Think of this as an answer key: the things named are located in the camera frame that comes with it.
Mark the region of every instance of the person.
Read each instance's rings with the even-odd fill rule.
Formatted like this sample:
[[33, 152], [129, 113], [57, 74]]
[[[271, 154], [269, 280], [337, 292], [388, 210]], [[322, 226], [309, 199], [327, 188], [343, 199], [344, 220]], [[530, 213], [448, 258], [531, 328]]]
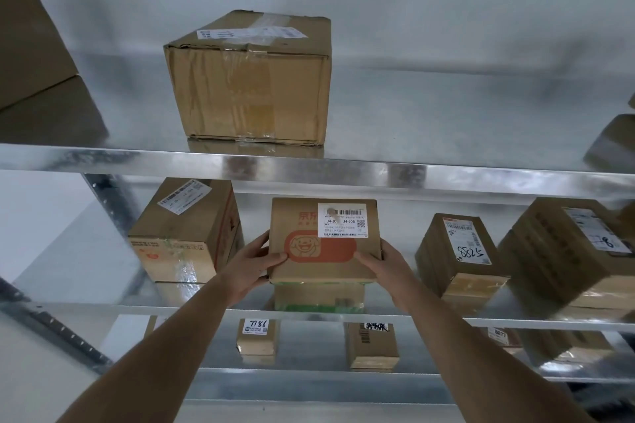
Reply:
[[[228, 306], [286, 260], [263, 247], [269, 232], [250, 242], [147, 338], [80, 395], [59, 423], [170, 423], [186, 396]], [[566, 394], [480, 334], [428, 291], [401, 253], [382, 240], [382, 259], [356, 258], [407, 311], [467, 423], [588, 422]]]

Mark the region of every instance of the metal shelf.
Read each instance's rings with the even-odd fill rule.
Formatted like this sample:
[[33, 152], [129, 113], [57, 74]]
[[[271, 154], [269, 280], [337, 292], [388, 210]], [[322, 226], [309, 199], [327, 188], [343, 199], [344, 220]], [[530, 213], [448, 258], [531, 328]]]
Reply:
[[[400, 361], [393, 372], [348, 368], [341, 323], [283, 321], [275, 362], [245, 362], [235, 348], [239, 316], [223, 319], [188, 399], [284, 402], [453, 404], [411, 320], [395, 323]], [[100, 350], [116, 360], [144, 334], [148, 317], [120, 316]], [[547, 363], [535, 368], [555, 382], [632, 384], [635, 354], [617, 333], [605, 333], [616, 353], [592, 365]]]
[[[134, 185], [131, 199], [143, 207], [157, 183]], [[272, 195], [238, 193], [236, 199], [247, 240], [269, 226]], [[436, 212], [480, 216], [497, 243], [524, 211], [521, 205], [379, 200], [382, 236], [400, 249], [410, 264], [432, 216]], [[55, 314], [68, 311], [103, 311], [114, 314], [170, 315], [179, 304], [163, 299], [148, 280], [139, 260], [97, 203], [89, 206], [18, 278], [16, 286], [33, 301]], [[189, 286], [191, 292], [196, 285]], [[477, 315], [465, 315], [474, 326], [560, 328], [635, 331], [635, 320], [563, 320], [548, 315], [553, 307], [520, 292], [503, 288]], [[273, 287], [259, 287], [227, 314], [244, 317], [259, 311], [262, 317], [282, 320], [400, 323], [409, 317], [395, 308], [377, 284], [366, 287], [366, 314], [287, 313], [271, 311]]]
[[[75, 59], [103, 130], [71, 119], [34, 126], [3, 111], [0, 169], [635, 198], [635, 169], [599, 172], [584, 160], [613, 117], [631, 111], [633, 78], [336, 66], [326, 145], [306, 148], [188, 143], [161, 56]], [[69, 104], [60, 97], [60, 112]]]

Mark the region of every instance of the white paper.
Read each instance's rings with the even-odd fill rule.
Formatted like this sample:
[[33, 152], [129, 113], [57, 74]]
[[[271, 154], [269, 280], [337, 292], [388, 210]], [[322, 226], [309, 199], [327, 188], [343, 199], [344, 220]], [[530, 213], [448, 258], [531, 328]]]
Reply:
[[366, 205], [355, 203], [318, 203], [319, 238], [367, 238]]
[[507, 333], [504, 331], [499, 330], [498, 328], [487, 328], [487, 334], [493, 340], [498, 341], [505, 346], [509, 346], [509, 336], [507, 336]]
[[565, 207], [563, 209], [578, 225], [595, 249], [615, 253], [631, 253], [631, 250], [626, 247], [620, 238], [615, 236], [615, 233], [591, 209], [573, 207]]
[[245, 39], [252, 37], [271, 37], [282, 39], [302, 39], [307, 36], [294, 27], [266, 26], [247, 27], [246, 29], [210, 29], [197, 30], [199, 39]]
[[210, 191], [210, 186], [205, 186], [205, 184], [196, 179], [190, 179], [165, 199], [157, 202], [157, 204], [168, 211], [172, 211], [174, 214], [182, 214], [203, 199]]
[[364, 328], [374, 331], [386, 331], [390, 332], [390, 326], [388, 323], [364, 323]]
[[457, 261], [491, 264], [472, 221], [444, 217], [443, 223]]
[[244, 335], [265, 335], [269, 329], [269, 320], [248, 320], [245, 319], [242, 327]]

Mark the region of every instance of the box with red logo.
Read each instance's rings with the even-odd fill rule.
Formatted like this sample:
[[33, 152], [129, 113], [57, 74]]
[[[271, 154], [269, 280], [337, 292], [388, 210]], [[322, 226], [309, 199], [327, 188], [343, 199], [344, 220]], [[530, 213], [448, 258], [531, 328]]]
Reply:
[[128, 241], [155, 282], [206, 283], [226, 263], [239, 225], [231, 181], [168, 177]]
[[374, 282], [353, 253], [381, 258], [377, 201], [274, 198], [269, 248], [289, 255], [270, 270], [272, 283]]

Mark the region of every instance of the right hand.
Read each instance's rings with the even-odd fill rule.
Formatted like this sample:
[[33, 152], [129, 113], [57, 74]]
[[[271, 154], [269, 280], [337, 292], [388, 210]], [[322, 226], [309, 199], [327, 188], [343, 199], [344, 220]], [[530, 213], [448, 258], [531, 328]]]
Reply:
[[382, 239], [382, 259], [360, 251], [355, 252], [355, 257], [377, 275], [377, 282], [390, 293], [395, 306], [408, 313], [423, 285], [401, 253]]

